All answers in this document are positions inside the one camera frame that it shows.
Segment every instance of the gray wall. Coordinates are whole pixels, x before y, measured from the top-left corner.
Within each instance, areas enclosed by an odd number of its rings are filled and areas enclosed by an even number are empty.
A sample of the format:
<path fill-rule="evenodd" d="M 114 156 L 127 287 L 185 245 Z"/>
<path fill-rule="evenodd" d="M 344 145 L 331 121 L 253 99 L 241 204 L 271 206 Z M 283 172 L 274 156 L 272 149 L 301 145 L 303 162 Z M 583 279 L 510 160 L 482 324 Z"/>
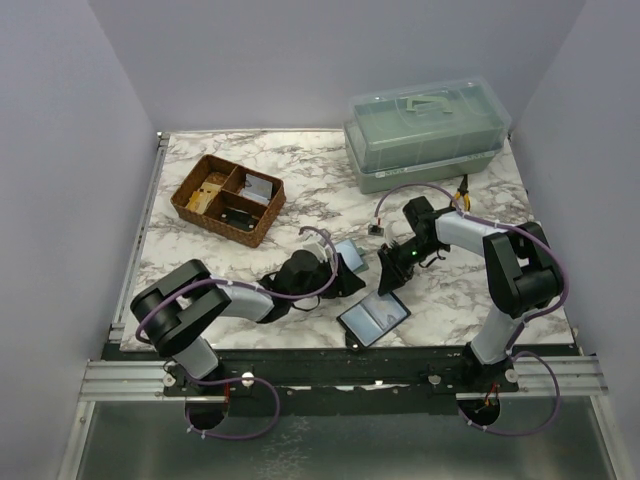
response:
<path fill-rule="evenodd" d="M 640 3 L 590 0 L 514 134 L 531 203 L 573 281 L 640 473 Z"/>
<path fill-rule="evenodd" d="M 0 478 L 55 478 L 157 138 L 84 0 L 0 15 Z"/>
<path fill-rule="evenodd" d="M 161 130 L 337 127 L 358 93 L 482 74 L 518 119 L 584 0 L 89 0 Z"/>

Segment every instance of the wicker basket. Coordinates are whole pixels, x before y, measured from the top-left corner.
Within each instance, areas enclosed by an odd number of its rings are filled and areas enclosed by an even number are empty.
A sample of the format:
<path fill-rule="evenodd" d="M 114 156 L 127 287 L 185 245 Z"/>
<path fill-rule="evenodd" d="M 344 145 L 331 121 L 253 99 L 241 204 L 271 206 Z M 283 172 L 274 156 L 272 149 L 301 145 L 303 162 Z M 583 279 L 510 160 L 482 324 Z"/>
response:
<path fill-rule="evenodd" d="M 238 195 L 244 187 L 247 174 L 263 178 L 273 184 L 269 205 L 262 205 Z M 186 206 L 191 194 L 205 181 L 221 185 L 220 192 L 203 214 L 187 210 Z M 260 245 L 285 201 L 282 180 L 213 155 L 202 157 L 171 197 L 171 205 L 183 220 L 252 248 Z M 225 223 L 222 215 L 226 208 L 235 208 L 249 213 L 257 222 L 255 227 L 251 231 L 244 231 Z"/>

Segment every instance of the yellow and black tool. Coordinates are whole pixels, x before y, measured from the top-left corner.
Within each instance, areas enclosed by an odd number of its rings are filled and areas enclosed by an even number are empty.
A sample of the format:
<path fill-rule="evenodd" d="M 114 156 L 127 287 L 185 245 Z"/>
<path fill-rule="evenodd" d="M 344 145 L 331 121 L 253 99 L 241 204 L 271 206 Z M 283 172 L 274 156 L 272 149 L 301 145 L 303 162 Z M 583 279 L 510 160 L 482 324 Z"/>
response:
<path fill-rule="evenodd" d="M 458 191 L 453 196 L 456 199 L 456 202 L 460 199 L 463 200 L 464 205 L 461 207 L 466 211 L 471 211 L 471 199 L 469 198 L 469 176 L 464 175 L 462 177 L 462 182 L 460 182 L 460 186 L 458 187 Z"/>

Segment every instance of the marble table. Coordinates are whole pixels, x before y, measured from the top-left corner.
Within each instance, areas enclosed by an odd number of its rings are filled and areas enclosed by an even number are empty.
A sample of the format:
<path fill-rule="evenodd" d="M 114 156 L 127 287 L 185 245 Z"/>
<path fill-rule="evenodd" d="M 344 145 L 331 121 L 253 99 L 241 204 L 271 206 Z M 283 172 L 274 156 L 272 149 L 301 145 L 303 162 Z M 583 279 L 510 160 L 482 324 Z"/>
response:
<path fill-rule="evenodd" d="M 257 249 L 185 222 L 171 206 L 169 199 L 173 192 L 207 153 L 284 180 L 287 202 Z M 440 184 L 454 192 L 459 182 L 456 178 Z M 508 144 L 484 172 L 470 176 L 469 183 L 475 215 L 515 224 L 532 219 Z M 421 188 L 405 189 L 390 196 L 382 216 L 396 235 L 410 232 L 402 206 L 419 195 L 426 195 L 435 208 L 447 204 L 441 193 Z M 291 310 L 269 325 L 220 317 L 204 332 L 204 337 L 218 349 L 344 347 L 344 330 L 336 317 L 376 289 L 380 278 L 376 250 L 382 239 L 367 235 L 367 225 L 380 197 L 381 194 L 359 192 L 341 131 L 174 134 L 162 166 L 129 301 L 192 258 L 201 259 L 209 270 L 224 278 L 253 281 L 277 270 L 301 245 L 299 227 L 312 225 L 331 232 L 335 242 L 350 238 L 366 251 L 370 269 L 360 275 L 367 283 L 366 288 L 349 298 L 323 300 L 309 313 Z M 376 347 L 463 345 L 478 333 L 491 305 L 484 260 L 456 247 L 445 256 L 446 260 L 436 261 L 428 269 L 417 267 L 413 280 L 396 291 L 412 315 L 377 342 Z M 123 320 L 126 325 L 121 350 L 150 349 L 135 339 L 137 321 L 128 306 Z M 562 309 L 533 321 L 519 339 L 519 343 L 529 344 L 572 342 Z"/>

